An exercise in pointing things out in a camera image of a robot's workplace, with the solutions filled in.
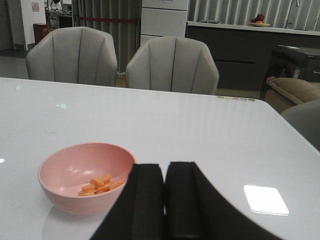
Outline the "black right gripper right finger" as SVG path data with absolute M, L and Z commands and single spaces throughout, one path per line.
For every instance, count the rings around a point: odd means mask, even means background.
M 170 240 L 277 240 L 234 207 L 195 162 L 171 162 L 165 178 Z

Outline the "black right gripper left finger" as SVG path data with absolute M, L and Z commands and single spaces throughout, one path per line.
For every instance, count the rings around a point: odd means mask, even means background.
M 164 181 L 158 164 L 134 164 L 92 240 L 163 240 Z

